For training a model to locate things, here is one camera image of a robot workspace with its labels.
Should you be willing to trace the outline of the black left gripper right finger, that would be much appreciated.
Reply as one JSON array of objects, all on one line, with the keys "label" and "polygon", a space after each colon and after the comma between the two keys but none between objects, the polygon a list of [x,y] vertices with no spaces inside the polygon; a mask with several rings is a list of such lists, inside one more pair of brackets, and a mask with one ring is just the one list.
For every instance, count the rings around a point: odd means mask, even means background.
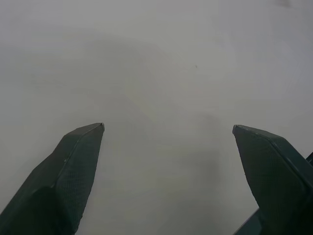
[{"label": "black left gripper right finger", "polygon": [[234,125],[258,210],[234,235],[313,235],[313,153],[304,158],[283,137]]}]

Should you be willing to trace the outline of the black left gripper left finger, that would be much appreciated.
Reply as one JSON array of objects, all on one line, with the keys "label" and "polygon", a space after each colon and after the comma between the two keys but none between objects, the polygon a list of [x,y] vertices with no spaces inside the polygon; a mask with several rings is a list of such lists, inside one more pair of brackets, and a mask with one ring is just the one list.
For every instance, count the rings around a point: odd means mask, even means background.
[{"label": "black left gripper left finger", "polygon": [[64,135],[0,213],[0,235],[75,235],[104,131],[103,123],[94,123]]}]

